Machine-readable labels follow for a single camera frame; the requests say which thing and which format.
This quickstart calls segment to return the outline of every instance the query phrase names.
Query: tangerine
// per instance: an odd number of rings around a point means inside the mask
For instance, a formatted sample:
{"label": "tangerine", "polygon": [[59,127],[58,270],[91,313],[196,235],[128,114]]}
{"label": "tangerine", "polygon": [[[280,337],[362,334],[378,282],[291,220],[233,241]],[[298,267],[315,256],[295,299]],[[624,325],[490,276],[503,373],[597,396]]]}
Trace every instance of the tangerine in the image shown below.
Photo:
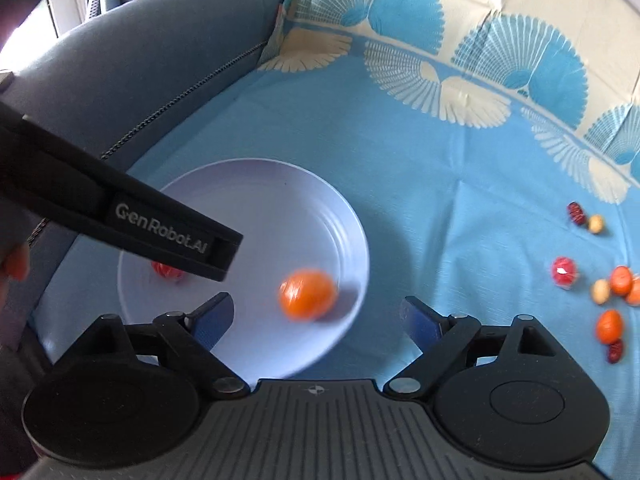
{"label": "tangerine", "polygon": [[338,288],[322,270],[302,269],[280,285],[278,298],[284,313],[296,321],[311,321],[324,316],[334,306]]}
{"label": "tangerine", "polygon": [[596,323],[596,337],[603,345],[610,345],[622,338],[625,322],[617,310],[605,310]]}
{"label": "tangerine", "polygon": [[613,269],[611,277],[609,278],[609,285],[614,294],[626,296],[631,292],[633,281],[634,277],[631,274],[631,270],[628,267],[619,266]]}
{"label": "tangerine", "polygon": [[631,291],[626,295],[626,302],[631,306],[640,306],[640,276],[636,276],[631,284]]}

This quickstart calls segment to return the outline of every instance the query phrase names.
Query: fan pattern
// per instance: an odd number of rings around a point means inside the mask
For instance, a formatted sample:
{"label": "fan pattern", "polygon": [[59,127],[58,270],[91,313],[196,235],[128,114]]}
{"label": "fan pattern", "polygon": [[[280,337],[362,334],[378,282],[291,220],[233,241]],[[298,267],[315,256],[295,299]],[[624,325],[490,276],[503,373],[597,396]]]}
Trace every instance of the fan pattern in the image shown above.
{"label": "fan pattern", "polygon": [[604,112],[584,140],[617,165],[626,166],[640,182],[640,107],[626,104]]}
{"label": "fan pattern", "polygon": [[640,107],[604,112],[578,140],[574,130],[589,97],[586,69],[553,25],[495,12],[460,40],[452,74],[433,60],[446,27],[440,0],[284,0],[284,9],[292,28],[286,36],[281,28],[270,42],[265,51],[271,59],[263,55],[261,70],[324,68],[364,36],[364,54],[360,46],[356,55],[364,57],[370,78],[411,110],[465,127],[497,128],[511,116],[514,93],[508,95],[516,92],[530,104],[521,114],[535,138],[584,189],[619,203],[631,185],[640,187]]}
{"label": "fan pattern", "polygon": [[614,168],[541,114],[523,108],[522,116],[529,120],[540,146],[584,189],[607,203],[619,204],[626,198],[630,184]]}
{"label": "fan pattern", "polygon": [[587,104],[586,70],[556,28],[530,16],[487,20],[458,46],[452,62],[530,98],[577,128]]}
{"label": "fan pattern", "polygon": [[365,64],[371,77],[395,99],[443,121],[475,128],[504,124],[510,100],[459,76],[440,81],[425,59],[377,41],[368,41]]}

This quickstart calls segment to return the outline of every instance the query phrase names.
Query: blue fabric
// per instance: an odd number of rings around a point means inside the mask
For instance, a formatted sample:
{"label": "blue fabric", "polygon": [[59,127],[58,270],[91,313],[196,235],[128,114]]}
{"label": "blue fabric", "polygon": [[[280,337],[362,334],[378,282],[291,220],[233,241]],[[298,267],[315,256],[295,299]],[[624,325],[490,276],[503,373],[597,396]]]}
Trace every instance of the blue fabric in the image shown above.
{"label": "blue fabric", "polygon": [[[613,478],[634,478],[640,310],[619,298],[610,302],[627,329],[625,357],[609,365],[593,335],[602,310],[591,302],[589,286],[616,265],[640,269],[640,190],[631,186],[619,205],[601,202],[547,153],[540,130],[552,126],[515,101],[495,128],[452,124],[412,109],[380,88],[367,48],[356,37],[348,56],[326,68],[245,76],[158,142],[130,173],[161,187],[215,160],[260,156],[328,180],[353,205],[369,239],[369,292],[347,336],[300,378],[388,380],[420,353],[398,316],[408,294],[443,314],[468,312],[485,324],[533,314],[609,401],[610,430],[596,463]],[[442,78],[456,75],[431,64]],[[566,205],[574,200],[606,218],[606,234],[571,224]],[[549,275],[559,255],[580,268],[569,291]],[[75,243],[35,313],[53,358],[98,314],[119,310],[116,266],[116,250],[85,238]]]}

